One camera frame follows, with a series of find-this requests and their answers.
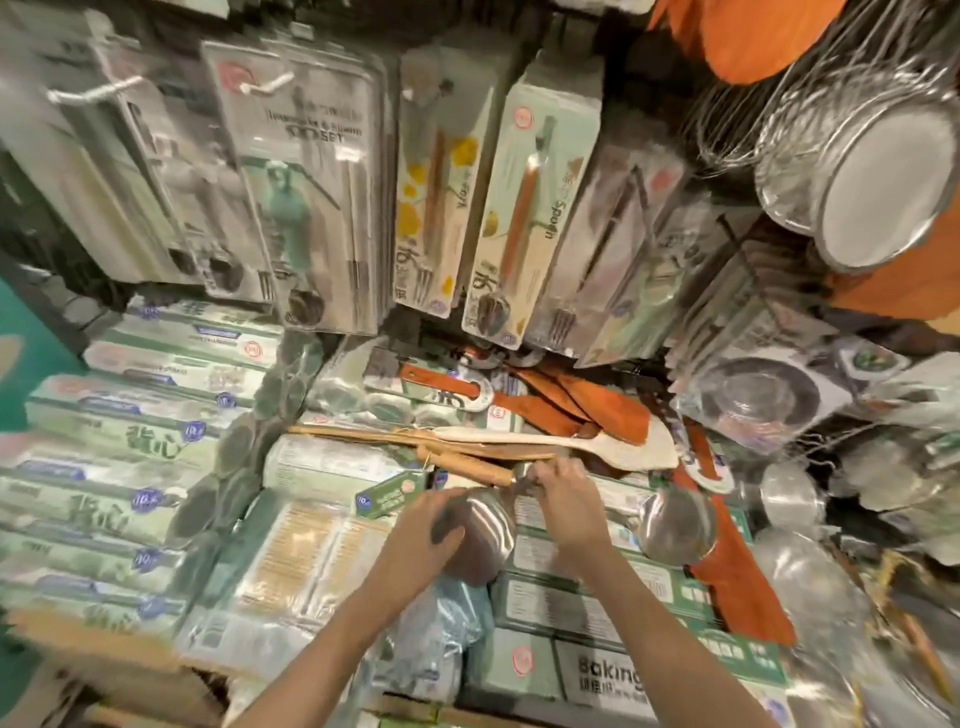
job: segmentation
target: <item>hanging hook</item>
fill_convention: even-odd
[[[249,96],[273,96],[284,86],[291,83],[294,78],[293,71],[286,71],[264,85],[254,85],[244,82],[240,84],[240,93]]]
[[[58,106],[84,107],[106,101],[106,99],[116,96],[118,93],[126,91],[128,88],[132,88],[146,80],[146,76],[138,74],[136,76],[130,76],[123,81],[118,81],[115,84],[100,85],[82,93],[48,90],[47,99]]]

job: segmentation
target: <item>red circular logo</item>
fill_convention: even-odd
[[[259,359],[263,356],[263,349],[255,341],[248,341],[243,345],[243,351],[251,359]]]
[[[514,111],[514,123],[518,129],[530,129],[534,125],[534,113],[527,107]]]
[[[520,677],[525,677],[533,672],[534,653],[526,644],[520,647],[514,647],[514,672]]]
[[[217,66],[217,73],[220,76],[220,85],[233,93],[241,93],[240,84],[256,85],[253,72],[236,61],[222,62]]]

